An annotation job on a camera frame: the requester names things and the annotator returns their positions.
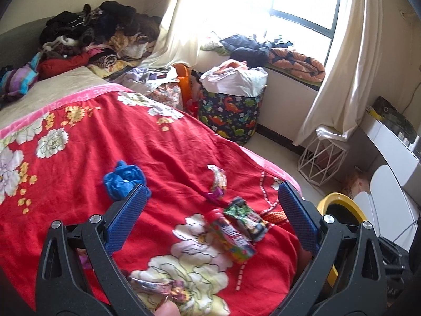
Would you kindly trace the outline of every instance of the dinosaur print basket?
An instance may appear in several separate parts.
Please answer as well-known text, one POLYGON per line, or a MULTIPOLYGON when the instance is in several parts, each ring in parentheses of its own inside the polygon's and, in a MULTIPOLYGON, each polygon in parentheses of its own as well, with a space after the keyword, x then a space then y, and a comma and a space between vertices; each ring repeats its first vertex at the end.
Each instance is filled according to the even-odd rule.
POLYGON ((246 144, 256 131, 264 89, 256 97, 208 92, 201 88, 199 120, 220 136, 246 144))

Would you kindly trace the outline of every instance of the geometric metal stand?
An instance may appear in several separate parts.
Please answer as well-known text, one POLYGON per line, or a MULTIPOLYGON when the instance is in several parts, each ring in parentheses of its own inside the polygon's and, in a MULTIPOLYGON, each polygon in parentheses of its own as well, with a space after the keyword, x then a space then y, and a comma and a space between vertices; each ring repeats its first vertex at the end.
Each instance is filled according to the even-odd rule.
POLYGON ((298 171, 308 182, 321 186, 338 172, 348 149, 345 142, 315 136, 298 161, 298 171))

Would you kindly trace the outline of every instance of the cable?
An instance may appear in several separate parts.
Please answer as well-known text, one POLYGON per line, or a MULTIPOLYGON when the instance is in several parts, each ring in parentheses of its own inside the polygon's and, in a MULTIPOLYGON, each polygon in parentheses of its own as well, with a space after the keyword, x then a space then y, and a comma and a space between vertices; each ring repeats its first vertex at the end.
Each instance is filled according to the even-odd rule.
POLYGON ((397 240, 397 239, 399 239, 400 237, 401 237, 401 235, 403 234, 403 233, 405 233, 410 227, 412 227, 414 224, 416 224, 417 222, 418 222, 418 220, 421 218, 421 210, 420 210, 420 213, 419 213, 419 215, 418 215, 418 218, 416 219, 416 221, 414 221, 414 222, 412 222, 408 227, 406 227, 405 228, 405 230, 402 232, 402 233, 400 233, 399 235, 398 235, 398 237, 395 239, 395 240, 393 240, 392 242, 393 243, 395 243, 395 241, 397 240))
POLYGON ((403 115, 403 113, 405 113, 405 110, 407 110, 407 109, 408 109, 408 107, 409 107, 409 105, 412 103, 412 100, 414 99, 415 93, 417 92, 417 90, 418 90, 418 88, 419 88, 419 86, 420 86, 420 85, 421 85, 421 82, 420 82, 420 83, 418 83, 417 87, 415 88, 415 90, 414 90, 414 92, 413 92, 413 94, 412 94, 411 100, 409 101, 409 103, 408 103, 408 105, 405 107, 405 109, 403 110, 402 115, 403 115))
POLYGON ((153 4, 147 11, 144 11, 143 14, 148 14, 149 12, 151 12, 152 10, 154 10, 155 9, 155 6, 157 4, 160 4, 162 1, 164 1, 164 0, 159 0, 157 3, 153 4))

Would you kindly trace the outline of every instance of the window frame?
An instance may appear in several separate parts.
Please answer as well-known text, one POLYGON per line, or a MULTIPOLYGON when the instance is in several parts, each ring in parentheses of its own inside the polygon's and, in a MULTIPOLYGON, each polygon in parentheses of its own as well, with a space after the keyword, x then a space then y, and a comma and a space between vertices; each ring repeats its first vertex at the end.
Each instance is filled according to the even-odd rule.
POLYGON ((274 1, 275 0, 272 0, 272 6, 268 11, 270 16, 276 16, 278 18, 282 18, 282 19, 291 21, 293 23, 296 23, 296 24, 301 25, 303 27, 309 28, 309 29, 311 29, 311 30, 313 30, 317 33, 320 33, 320 34, 330 38, 329 49, 328 49, 328 53, 326 54, 326 58, 325 58, 325 62, 324 62, 324 65, 326 66, 326 63, 328 61, 329 54, 330 54, 330 49, 332 47, 333 37, 335 36, 336 24, 338 22, 340 0, 336 0, 335 14, 333 16, 331 29, 323 27, 323 26, 321 26, 317 23, 314 23, 312 21, 309 21, 307 19, 300 18, 299 16, 289 14, 289 13, 285 13, 285 12, 282 12, 282 11, 277 10, 277 9, 273 9, 274 1))

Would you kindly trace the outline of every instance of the human thumb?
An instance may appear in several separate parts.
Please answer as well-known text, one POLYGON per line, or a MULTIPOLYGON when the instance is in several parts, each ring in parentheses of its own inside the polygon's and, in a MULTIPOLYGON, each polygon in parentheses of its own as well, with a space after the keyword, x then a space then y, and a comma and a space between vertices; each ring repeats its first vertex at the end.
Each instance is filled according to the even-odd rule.
POLYGON ((154 313, 155 316, 180 316, 178 307, 171 301, 162 304, 154 313))

